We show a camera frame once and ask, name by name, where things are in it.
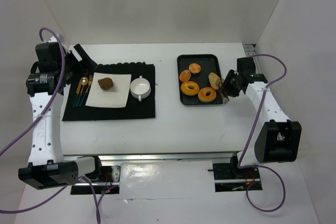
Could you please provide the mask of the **dark brown bread roll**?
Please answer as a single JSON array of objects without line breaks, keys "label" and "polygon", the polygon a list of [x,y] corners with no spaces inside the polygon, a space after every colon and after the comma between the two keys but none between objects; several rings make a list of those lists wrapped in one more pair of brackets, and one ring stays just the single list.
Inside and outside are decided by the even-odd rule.
[{"label": "dark brown bread roll", "polygon": [[98,85],[103,91],[110,90],[113,86],[113,80],[111,78],[103,78],[98,80]]}]

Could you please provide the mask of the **metal serving tongs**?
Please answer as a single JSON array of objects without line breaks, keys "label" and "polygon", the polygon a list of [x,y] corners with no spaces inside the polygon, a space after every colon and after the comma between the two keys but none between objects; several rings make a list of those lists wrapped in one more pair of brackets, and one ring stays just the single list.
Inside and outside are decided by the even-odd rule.
[{"label": "metal serving tongs", "polygon": [[224,90],[224,79],[220,79],[218,83],[218,91],[220,93],[220,96],[222,98],[223,104],[227,104],[229,102],[229,97],[227,93]]}]

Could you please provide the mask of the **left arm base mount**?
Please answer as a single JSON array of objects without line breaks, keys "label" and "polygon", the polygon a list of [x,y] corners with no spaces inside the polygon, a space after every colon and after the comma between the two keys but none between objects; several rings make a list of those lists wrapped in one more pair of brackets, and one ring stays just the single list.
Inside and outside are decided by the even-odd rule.
[{"label": "left arm base mount", "polygon": [[[120,193],[121,164],[102,161],[99,172],[86,175],[91,181],[96,195],[117,195]],[[92,195],[90,185],[80,180],[70,190],[71,195]]]}]

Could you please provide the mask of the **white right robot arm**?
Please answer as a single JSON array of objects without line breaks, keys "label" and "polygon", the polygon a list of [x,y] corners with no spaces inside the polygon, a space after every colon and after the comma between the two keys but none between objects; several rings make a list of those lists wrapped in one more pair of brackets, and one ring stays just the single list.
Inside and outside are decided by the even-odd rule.
[{"label": "white right robot arm", "polygon": [[268,81],[257,73],[253,57],[237,59],[237,69],[230,70],[220,85],[224,101],[244,93],[256,109],[248,140],[241,152],[230,159],[232,173],[266,163],[289,163],[297,158],[302,127],[280,108],[270,86],[285,77]]}]

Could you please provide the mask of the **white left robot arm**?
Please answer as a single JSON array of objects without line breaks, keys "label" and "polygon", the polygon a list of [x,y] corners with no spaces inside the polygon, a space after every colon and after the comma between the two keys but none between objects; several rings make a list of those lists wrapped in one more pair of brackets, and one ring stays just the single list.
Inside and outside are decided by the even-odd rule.
[{"label": "white left robot arm", "polygon": [[64,87],[97,67],[80,45],[75,45],[75,50],[81,60],[64,47],[61,39],[52,37],[38,44],[38,60],[26,81],[33,110],[33,139],[27,167],[18,170],[18,178],[38,190],[75,185],[82,176],[96,177],[100,173],[98,156],[66,161],[61,149]]}]

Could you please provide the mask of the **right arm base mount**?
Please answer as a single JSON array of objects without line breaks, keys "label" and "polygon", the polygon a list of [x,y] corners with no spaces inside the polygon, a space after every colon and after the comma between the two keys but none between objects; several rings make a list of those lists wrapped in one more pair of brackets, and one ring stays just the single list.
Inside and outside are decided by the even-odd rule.
[{"label": "right arm base mount", "polygon": [[215,192],[262,190],[258,168],[238,168],[238,158],[232,156],[229,162],[213,163],[207,171],[214,176]]}]

